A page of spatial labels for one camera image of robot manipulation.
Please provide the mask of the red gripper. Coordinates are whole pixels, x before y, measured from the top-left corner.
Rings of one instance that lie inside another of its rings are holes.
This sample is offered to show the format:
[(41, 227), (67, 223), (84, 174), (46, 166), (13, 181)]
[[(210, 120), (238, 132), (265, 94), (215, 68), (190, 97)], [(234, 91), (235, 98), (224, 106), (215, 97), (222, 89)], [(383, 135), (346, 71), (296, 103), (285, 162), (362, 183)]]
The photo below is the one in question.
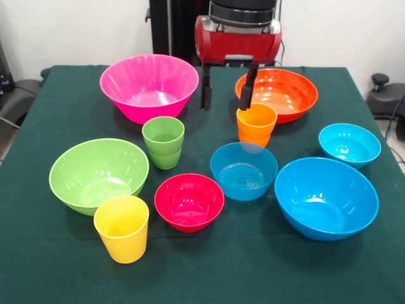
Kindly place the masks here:
[[(282, 27), (278, 20), (272, 20), (264, 27), (246, 28), (216, 23), (207, 15), (198, 16), (194, 27), (194, 40), (196, 54), (202, 62), (200, 108), (211, 108), (211, 65), (224, 65), (228, 61), (243, 61), (246, 65), (269, 64), (278, 53), (281, 38)], [(240, 94), (239, 108), (243, 111), (251, 106), (257, 74), (258, 66), (251, 65)]]

